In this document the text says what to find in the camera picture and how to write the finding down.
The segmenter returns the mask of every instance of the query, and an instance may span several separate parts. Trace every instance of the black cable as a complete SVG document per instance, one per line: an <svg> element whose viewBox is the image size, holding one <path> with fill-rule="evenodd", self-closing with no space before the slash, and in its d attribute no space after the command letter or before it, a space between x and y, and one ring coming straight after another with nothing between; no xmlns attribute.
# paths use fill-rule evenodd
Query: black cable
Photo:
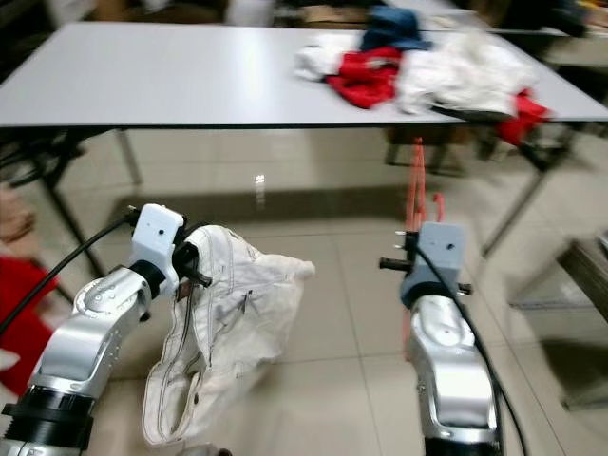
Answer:
<svg viewBox="0 0 608 456"><path fill-rule="evenodd" d="M496 374L496 369L494 369L494 366L492 365L492 363L490 361L490 357L489 357L489 354L487 352L487 348L485 347L484 342L482 342L482 339L479 336L479 332L477 331L477 328L475 327L475 325L473 324L473 322L470 320L470 318L468 316L468 313L466 312L465 307L463 306L463 304L458 299L458 296L454 293L454 291L452 290L452 288L447 283L447 280L444 277L444 275L441 273L441 271L439 271L439 269L437 269L437 266L435 266L435 264L433 263L433 261L420 248L420 245L418 245L418 244L416 244L416 252L418 253L418 255L420 255L420 257L422 257L422 259L428 265L428 267L430 268L430 270L435 274L435 276L437 277L437 279L439 280L439 282L446 288L446 291L447 291L447 294L449 295L449 298L454 301L454 304L456 304L456 307L458 307L458 310L461 312L461 314L463 316L463 320L466 322L466 324L468 325L468 327L471 329L471 332L473 333L473 336L475 337L475 347L477 347L477 350L479 351L479 354L481 355L481 357L483 358L483 360L487 364L487 369L489 371L491 381L492 381L495 389L503 397L504 403L506 404L506 408L509 410L509 414L513 418L513 424L515 425L515 430L517 431L518 438L520 439L520 445L522 446L522 456L527 456L528 455L528 448L527 448L527 444L525 442L525 439L523 438L522 427L520 426L520 422L519 422L519 420L517 418L515 410L513 409L513 405L511 404L511 400L506 395L506 392L504 391L503 385L502 385L501 381L499 380L498 375ZM500 408L499 402L500 402L500 398L497 397L496 398L497 429L498 429L498 431L500 433L501 451L504 451L503 442L502 442L503 437L502 437L501 416L500 416L500 414L501 414L501 408Z"/></svg>
<svg viewBox="0 0 608 456"><path fill-rule="evenodd" d="M91 245L97 242L99 239L107 236L112 231L116 230L120 226L125 223L133 224L134 220L137 221L137 216L139 215L139 211L133 211L132 213L124 216L123 218L119 218L113 223L106 226L102 231L97 233L95 236L91 237L84 244L79 245L74 249L68 256L60 261L60 263L55 266L40 282L36 284L34 288L24 297L21 302L15 307L2 323L0 323L0 336L5 333L7 328L10 326L12 321L27 307L29 302L40 293L42 289L44 289L48 283L57 276L75 257L81 254L84 250L88 249Z"/></svg>

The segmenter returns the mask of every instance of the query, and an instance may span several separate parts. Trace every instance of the white cloth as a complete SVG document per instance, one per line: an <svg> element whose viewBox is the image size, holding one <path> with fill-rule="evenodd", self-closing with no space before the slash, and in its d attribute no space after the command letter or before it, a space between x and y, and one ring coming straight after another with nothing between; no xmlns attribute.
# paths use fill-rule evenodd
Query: white cloth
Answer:
<svg viewBox="0 0 608 456"><path fill-rule="evenodd" d="M337 74L342 56L357 50L361 37L341 33L319 33L295 54L295 75L309 81L321 81L325 76Z"/></svg>
<svg viewBox="0 0 608 456"><path fill-rule="evenodd" d="M397 106L418 114L431 105L514 116L515 95L535 82L532 69L477 30L450 33L434 50L404 53Z"/></svg>
<svg viewBox="0 0 608 456"><path fill-rule="evenodd" d="M142 427L151 445L200 437L282 353L310 261L266 255L220 226L188 241L213 284L173 306L173 327L145 386Z"/></svg>

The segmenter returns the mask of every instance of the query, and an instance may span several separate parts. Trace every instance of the floor tile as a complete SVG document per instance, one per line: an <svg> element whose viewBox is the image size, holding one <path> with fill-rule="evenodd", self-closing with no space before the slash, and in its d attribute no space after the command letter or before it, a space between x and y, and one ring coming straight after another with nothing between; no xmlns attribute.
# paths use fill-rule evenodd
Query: floor tile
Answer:
<svg viewBox="0 0 608 456"><path fill-rule="evenodd" d="M509 306L509 299L553 260L562 245L561 236L552 228L522 228L511 233L489 259L468 264L479 292L509 342L547 337L576 339L605 331L605 322L595 309L522 311Z"/></svg>
<svg viewBox="0 0 608 456"><path fill-rule="evenodd" d="M382 128L304 130L303 138L316 161L375 159L380 162L387 147Z"/></svg>
<svg viewBox="0 0 608 456"><path fill-rule="evenodd" d="M568 411L561 399L566 392L608 382L608 337L595 343L553 340L514 351L565 454L605 454L608 408Z"/></svg>
<svg viewBox="0 0 608 456"><path fill-rule="evenodd" d="M317 166L317 179L323 188L334 190L405 187L409 171L386 166L377 159L329 161Z"/></svg>
<svg viewBox="0 0 608 456"><path fill-rule="evenodd" d="M40 261L51 270L60 261L62 261L76 247L73 245L44 245L39 255ZM83 288L88 282L94 278L94 274L90 272L88 262L82 257L76 257L70 262L65 269L59 274L59 280L66 290L75 296L76 293Z"/></svg>
<svg viewBox="0 0 608 456"><path fill-rule="evenodd" d="M131 239L121 241L111 237L100 240L92 248L108 270L112 270L119 265L129 266L128 262L132 249Z"/></svg>
<svg viewBox="0 0 608 456"><path fill-rule="evenodd" d="M111 381L94 409L87 455L174 456L182 444L150 448L143 439L144 380Z"/></svg>
<svg viewBox="0 0 608 456"><path fill-rule="evenodd" d="M219 162L307 161L306 130L222 130Z"/></svg>
<svg viewBox="0 0 608 456"><path fill-rule="evenodd" d="M519 163L477 162L463 178L429 176L427 194L441 193L445 199L445 221L463 224L466 228L467 257L478 257L482 247L499 228L504 218L520 197L523 188L533 179L532 171L520 170ZM435 207L430 206L429 218L434 218ZM534 199L504 238L522 227L543 226L546 220Z"/></svg>
<svg viewBox="0 0 608 456"><path fill-rule="evenodd" d="M224 130L220 162L379 159L385 142L378 128Z"/></svg>
<svg viewBox="0 0 608 456"><path fill-rule="evenodd" d="M141 195L180 195L207 193L213 188L216 167L205 161L142 163L142 184L134 185L127 168L112 162L106 168L100 190L123 190Z"/></svg>
<svg viewBox="0 0 608 456"><path fill-rule="evenodd" d="M57 188L62 193L95 190L101 183L108 164L95 160L92 154L84 153L82 157L70 162Z"/></svg>
<svg viewBox="0 0 608 456"><path fill-rule="evenodd" d="M506 394L509 396L520 421L523 435L528 446L528 454L535 456L563 455L563 449L556 437L556 430L551 426L546 410L530 388L526 375L528 370L520 366L508 347L489 347L492 363L496 368ZM508 454L521 454L517 433L512 419L503 405L504 439Z"/></svg>
<svg viewBox="0 0 608 456"><path fill-rule="evenodd" d="M307 280L283 361L357 355L340 264L328 236L263 237L251 240L259 250L312 261L316 274Z"/></svg>
<svg viewBox="0 0 608 456"><path fill-rule="evenodd" d="M564 242L569 238L592 238L608 230L608 220L605 218L563 218L556 222L555 228L563 237Z"/></svg>
<svg viewBox="0 0 608 456"><path fill-rule="evenodd" d="M362 358L383 456L422 456L417 376L400 354Z"/></svg>
<svg viewBox="0 0 608 456"><path fill-rule="evenodd" d="M378 456L358 359L274 366L200 439L251 456Z"/></svg>
<svg viewBox="0 0 608 456"><path fill-rule="evenodd" d="M214 162L221 132L216 130L127 130L138 163ZM118 149L122 160L122 150Z"/></svg>
<svg viewBox="0 0 608 456"><path fill-rule="evenodd" d="M327 193L332 233L394 233L404 227L405 190L400 185Z"/></svg>
<svg viewBox="0 0 608 456"><path fill-rule="evenodd" d="M508 348L493 347L490 351L507 393L521 415L529 454L562 455L541 407ZM365 357L363 367L382 454L397 456L407 451L412 456L422 456L424 444L414 367L400 355ZM506 425L505 433L508 454L521 454L510 424Z"/></svg>
<svg viewBox="0 0 608 456"><path fill-rule="evenodd" d="M36 214L35 232L41 243L62 245L72 240L67 225L55 210L47 192L39 181L18 187L16 192ZM66 205L72 208L74 198L70 192L60 192L66 200Z"/></svg>
<svg viewBox="0 0 608 456"><path fill-rule="evenodd" d="M403 305L399 286L403 275L378 269L380 257L400 257L392 248L401 239L390 234L334 235L340 255L349 306L362 355L397 353L403 349ZM469 281L466 269L462 281ZM483 298L463 297L487 344L504 343L503 336Z"/></svg>
<svg viewBox="0 0 608 456"><path fill-rule="evenodd" d="M564 165L580 170L608 172L606 147L608 147L608 139L594 134L579 133L573 144L571 157Z"/></svg>
<svg viewBox="0 0 608 456"><path fill-rule="evenodd" d="M327 202L315 167L299 161L220 163L215 222L249 238L327 233Z"/></svg>
<svg viewBox="0 0 608 456"><path fill-rule="evenodd" d="M602 198L608 192L607 176L608 171L597 168L558 170L548 178L539 196L541 212L556 224L562 219L574 218L596 218L608 222Z"/></svg>
<svg viewBox="0 0 608 456"><path fill-rule="evenodd" d="M81 142L81 147L86 151L86 155L100 166L105 166L109 162L124 164L123 150L117 130L108 130L100 135L87 138Z"/></svg>

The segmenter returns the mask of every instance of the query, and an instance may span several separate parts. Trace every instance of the blue denim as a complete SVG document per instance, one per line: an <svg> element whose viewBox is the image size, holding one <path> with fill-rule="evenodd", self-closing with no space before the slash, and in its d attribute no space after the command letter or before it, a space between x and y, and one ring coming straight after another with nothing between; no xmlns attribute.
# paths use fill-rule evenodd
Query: blue denim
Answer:
<svg viewBox="0 0 608 456"><path fill-rule="evenodd" d="M373 7L361 50L386 46L400 50L428 50L432 43L423 40L418 29L418 18L411 9Z"/></svg>

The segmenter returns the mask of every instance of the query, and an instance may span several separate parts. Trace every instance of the pile of clothes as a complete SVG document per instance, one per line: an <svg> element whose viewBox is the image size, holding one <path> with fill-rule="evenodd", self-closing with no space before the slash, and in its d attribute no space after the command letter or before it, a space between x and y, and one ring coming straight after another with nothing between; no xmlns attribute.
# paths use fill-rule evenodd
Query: pile of clothes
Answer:
<svg viewBox="0 0 608 456"><path fill-rule="evenodd" d="M410 9L374 7L362 36L320 33L295 56L295 74L327 83L361 108L388 100L407 114L435 109L474 122L501 123L518 145L548 115L534 103L532 69L480 30L423 39Z"/></svg>

